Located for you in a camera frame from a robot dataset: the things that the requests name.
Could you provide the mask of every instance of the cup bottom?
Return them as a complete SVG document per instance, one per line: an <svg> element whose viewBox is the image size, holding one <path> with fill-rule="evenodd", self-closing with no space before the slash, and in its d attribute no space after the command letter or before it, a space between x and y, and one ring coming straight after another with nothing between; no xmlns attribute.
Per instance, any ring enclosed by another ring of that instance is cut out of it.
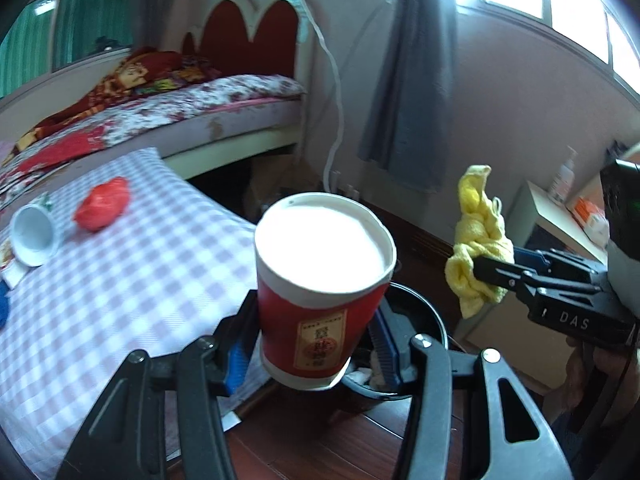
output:
<svg viewBox="0 0 640 480"><path fill-rule="evenodd" d="M347 362L345 362L344 366L337 374L320 379L310 379L288 374L272 364L264 355L264 351L262 350L262 342L260 342L260 359L265 370L267 370L269 375L280 384L284 384L285 386L293 388L294 390L302 390L306 392L322 392L324 390L330 390L336 384L338 384L340 380L342 380L342 377L346 373L347 368L349 367L349 363L351 362L351 357L349 357L347 359Z"/></svg>

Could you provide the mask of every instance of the human hand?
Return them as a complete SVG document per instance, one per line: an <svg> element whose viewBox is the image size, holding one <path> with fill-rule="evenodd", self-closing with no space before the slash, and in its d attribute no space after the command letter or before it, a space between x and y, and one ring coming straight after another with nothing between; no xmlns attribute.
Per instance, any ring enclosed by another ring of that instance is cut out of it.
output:
<svg viewBox="0 0 640 480"><path fill-rule="evenodd" d="M582 342L568 337L567 344L574 352L566 363L566 381L562 386L562 404L565 410L573 410L582 401L587 385L587 371L582 358ZM593 362L596 368L608 376L619 380L624 371L627 354L596 348ZM603 425L609 426L625 418L640 398L640 350L635 350L629 368Z"/></svg>

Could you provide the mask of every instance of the window sill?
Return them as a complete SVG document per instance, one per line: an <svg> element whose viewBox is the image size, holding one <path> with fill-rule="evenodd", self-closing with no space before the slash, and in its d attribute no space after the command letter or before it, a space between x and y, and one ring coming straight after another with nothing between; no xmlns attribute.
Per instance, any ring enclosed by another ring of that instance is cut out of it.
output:
<svg viewBox="0 0 640 480"><path fill-rule="evenodd" d="M124 54L128 54L130 52L129 47L124 48L116 48L114 50L109 50L108 52L101 52L100 54L96 54L95 56L85 57L78 62L71 63L66 65L58 70L53 72L48 72L43 74L36 79L32 79L28 83L25 83L20 88L14 90L9 95L0 99L0 113L4 111L5 108L11 106L12 104L18 102L20 99L25 97L28 93L35 90L39 86L43 86L48 84L49 82L55 80L56 78L65 75L68 72L75 70L82 70L83 68L90 67L92 65L98 63L108 62L110 59L118 59Z"/></svg>
<svg viewBox="0 0 640 480"><path fill-rule="evenodd" d="M575 43L575 41L572 41L568 37L556 32L551 27L543 23L542 20L529 16L524 12L519 12L518 10L507 9L479 0L469 0L464 4L458 4L458 12L469 16L474 14L482 14L485 16L489 15L544 36L548 40L571 51L573 54L587 62L592 68L596 69L604 79L623 94L638 110L640 110L640 94L633 90L631 86L616 74L610 65L604 63L599 57L592 54L580 44Z"/></svg>

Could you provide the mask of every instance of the red plastic bag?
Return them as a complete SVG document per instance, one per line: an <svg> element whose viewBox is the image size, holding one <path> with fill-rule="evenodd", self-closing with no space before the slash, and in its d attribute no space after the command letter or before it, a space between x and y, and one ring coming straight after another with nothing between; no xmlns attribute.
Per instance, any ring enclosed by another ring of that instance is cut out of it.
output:
<svg viewBox="0 0 640 480"><path fill-rule="evenodd" d="M80 227L95 233L115 222L127 207L129 199L127 179L117 176L91 190L76 210L74 220Z"/></svg>

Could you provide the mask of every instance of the floral bedsheet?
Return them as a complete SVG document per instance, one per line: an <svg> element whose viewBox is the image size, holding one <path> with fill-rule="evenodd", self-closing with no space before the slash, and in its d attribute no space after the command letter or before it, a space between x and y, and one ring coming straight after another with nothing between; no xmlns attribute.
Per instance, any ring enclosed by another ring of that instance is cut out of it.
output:
<svg viewBox="0 0 640 480"><path fill-rule="evenodd" d="M304 93L288 77L236 75L108 108L36 142L0 169L0 211L73 160L218 107Z"/></svg>

